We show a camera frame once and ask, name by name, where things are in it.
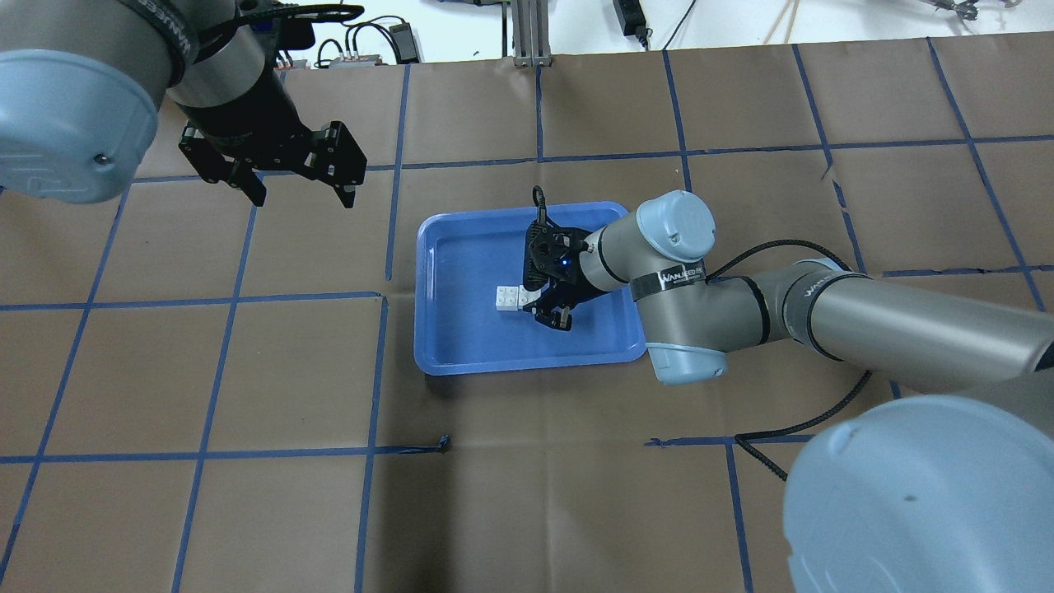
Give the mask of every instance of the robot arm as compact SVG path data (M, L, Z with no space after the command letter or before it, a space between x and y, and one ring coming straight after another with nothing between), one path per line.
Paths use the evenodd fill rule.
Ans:
M273 67L275 52L298 48L294 37L313 43L295 18L305 12L350 20L363 8L0 0L0 185L69 202L114 197L154 139L168 88L190 119L179 147L206 181L261 205L254 170L292 171L330 184L350 207L366 156L339 121L305 126Z
M531 240L534 268L560 266ZM718 280L702 265L714 241L706 204L667 193L588 234L573 257L561 252L573 265L527 309L544 317L549 293L592 298L628 284L656 376L669 386L719 377L726 353L787 338L936 393L1054 368L1054 317L875 280L829 258Z
M882 404L801 451L783 503L798 593L1049 590L1054 317L875 280L832 259L718 281L701 264L714 231L702 200L670 192L568 244L572 269L549 275L547 292L569 310L566 295L628 284L666 384L720 376L725 353L790 338L956 394ZM528 234L525 271L555 262L532 242Z

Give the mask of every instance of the white lego brick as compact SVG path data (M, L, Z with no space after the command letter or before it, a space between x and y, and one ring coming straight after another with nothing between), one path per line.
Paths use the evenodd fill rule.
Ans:
M499 312L520 311L520 286L499 285L494 298L494 309Z
M535 290L533 292L528 291L522 284L520 285L520 309L522 310L527 303L532 303L538 301L539 296L542 295L542 290Z
M522 312L524 305L536 301L541 295L541 290L530 291L523 285L499 285L494 309L499 312Z

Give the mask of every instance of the black label band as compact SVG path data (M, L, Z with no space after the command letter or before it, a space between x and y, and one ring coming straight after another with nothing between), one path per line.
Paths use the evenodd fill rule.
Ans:
M703 262L679 263L649 274L636 277L629 281L629 293L633 295L633 301L640 301L645 296L650 296L665 290L672 290L703 281L706 279L706 271Z
M172 55L172 78L170 86L175 86L183 77L187 67L194 63L198 53L197 32L191 28L183 14L169 0L117 0L150 23L169 46Z

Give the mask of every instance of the light blue joint cover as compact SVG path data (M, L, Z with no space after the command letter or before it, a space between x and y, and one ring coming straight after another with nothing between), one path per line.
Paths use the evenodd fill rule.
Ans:
M798 259L797 261L794 262L794 264L797 265L798 263L804 263L805 261L820 263L821 265L827 268L828 270L834 270L836 272L844 271L840 266L838 266L838 263L836 263L835 260L832 259L831 257L817 257L815 259Z
M823 431L787 478L798 593L1051 591L1054 441L958 396L884 403Z
M637 226L663 256L694 263L714 248L714 214L698 195L674 190L637 209Z
M0 185L71 203L124 191L157 133L157 107L100 61L0 52Z
M721 377L728 371L728 356L721 351L647 342L656 378L663 386L684 386Z

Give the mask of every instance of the white wall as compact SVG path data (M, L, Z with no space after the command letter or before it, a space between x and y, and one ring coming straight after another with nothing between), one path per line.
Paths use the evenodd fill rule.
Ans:
M299 0L319 4L326 0ZM652 46L668 39L690 0L641 0L653 29ZM501 56L501 7L474 6L437 0L359 0L365 18L395 14L408 19L425 61L493 59ZM670 45L715 47L761 44L786 0L698 0L681 33ZM1004 8L1001 0L980 0L980 17L968 23L946 11L936 11L919 0L800 0L790 42L851 41L903 37L942 37L973 33L1054 31L1054 0L1021 0ZM786 11L770 43L787 38L792 11ZM620 35L611 0L549 0L550 44L554 54L598 54L642 51L636 39ZM327 37L344 43L344 27L316 25L319 41ZM358 36L359 50L380 53L391 61L391 51L375 31ZM295 57L315 60L315 50ZM332 45L326 56L333 57Z

